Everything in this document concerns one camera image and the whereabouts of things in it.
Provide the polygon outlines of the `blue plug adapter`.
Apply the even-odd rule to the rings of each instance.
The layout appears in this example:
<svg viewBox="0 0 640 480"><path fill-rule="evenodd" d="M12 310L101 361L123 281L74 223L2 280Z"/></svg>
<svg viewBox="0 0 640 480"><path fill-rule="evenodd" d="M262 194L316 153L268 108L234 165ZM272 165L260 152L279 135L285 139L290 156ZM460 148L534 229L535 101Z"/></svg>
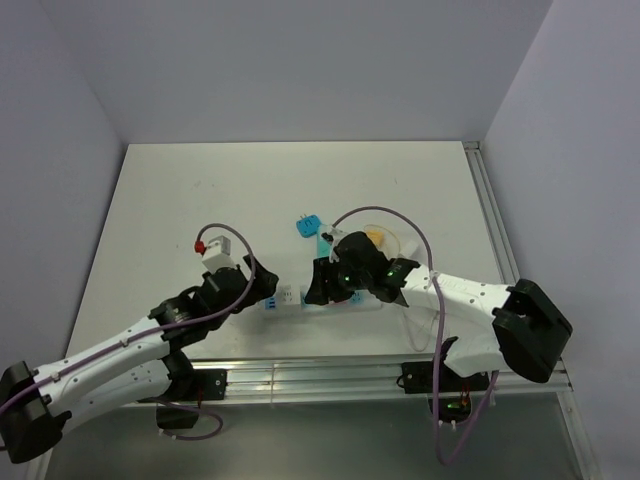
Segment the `blue plug adapter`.
<svg viewBox="0 0 640 480"><path fill-rule="evenodd" d="M322 221L316 214L303 215L295 222L295 228L302 238L315 236L321 225Z"/></svg>

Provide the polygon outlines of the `white cube socket adapter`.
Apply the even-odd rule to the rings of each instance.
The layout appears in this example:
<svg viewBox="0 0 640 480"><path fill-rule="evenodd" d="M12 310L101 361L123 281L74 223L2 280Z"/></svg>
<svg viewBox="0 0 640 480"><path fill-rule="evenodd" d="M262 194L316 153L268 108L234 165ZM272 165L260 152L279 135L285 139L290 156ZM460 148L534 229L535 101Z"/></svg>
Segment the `white cube socket adapter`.
<svg viewBox="0 0 640 480"><path fill-rule="evenodd" d="M283 285L278 289L276 293L276 306L278 308L299 308L301 305L301 293L298 286Z"/></svg>

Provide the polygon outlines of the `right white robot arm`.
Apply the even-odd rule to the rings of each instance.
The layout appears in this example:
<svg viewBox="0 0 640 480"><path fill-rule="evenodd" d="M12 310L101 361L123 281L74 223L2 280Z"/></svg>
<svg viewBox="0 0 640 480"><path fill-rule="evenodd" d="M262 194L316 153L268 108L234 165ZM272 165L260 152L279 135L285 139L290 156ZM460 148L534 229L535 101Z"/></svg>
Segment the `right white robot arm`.
<svg viewBox="0 0 640 480"><path fill-rule="evenodd" d="M437 340L433 378L446 390L466 377L503 368L531 382L549 381L573 328L538 284L481 283L437 273L413 259L387 258L362 231L321 237L331 250L313 262L306 304L343 303L366 291L382 303L470 324L453 340Z"/></svg>

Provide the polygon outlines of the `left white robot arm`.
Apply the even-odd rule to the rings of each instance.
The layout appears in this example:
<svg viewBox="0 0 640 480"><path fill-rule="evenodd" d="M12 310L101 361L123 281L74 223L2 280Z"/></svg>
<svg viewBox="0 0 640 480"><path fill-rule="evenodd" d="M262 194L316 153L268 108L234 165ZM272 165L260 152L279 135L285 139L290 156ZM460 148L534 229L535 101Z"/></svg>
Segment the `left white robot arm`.
<svg viewBox="0 0 640 480"><path fill-rule="evenodd" d="M239 267L206 272L202 284L79 354L37 368L8 367L1 377L1 440L10 461L33 460L73 428L122 405L181 401L194 393L184 348L276 291L276 274L250 255L243 260L249 276Z"/></svg>

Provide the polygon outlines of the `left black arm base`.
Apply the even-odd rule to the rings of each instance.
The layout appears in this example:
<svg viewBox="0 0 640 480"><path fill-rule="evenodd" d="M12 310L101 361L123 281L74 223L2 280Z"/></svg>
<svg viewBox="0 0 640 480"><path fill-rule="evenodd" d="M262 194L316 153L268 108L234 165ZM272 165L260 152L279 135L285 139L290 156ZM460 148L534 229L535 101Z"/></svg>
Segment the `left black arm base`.
<svg viewBox="0 0 640 480"><path fill-rule="evenodd" d="M145 398L140 404L155 406L155 422L160 436L183 442L208 440L222 432L224 421L206 402L225 398L227 378L225 369L198 369L181 393ZM198 421L204 419L213 420L214 429L208 433L188 435Z"/></svg>

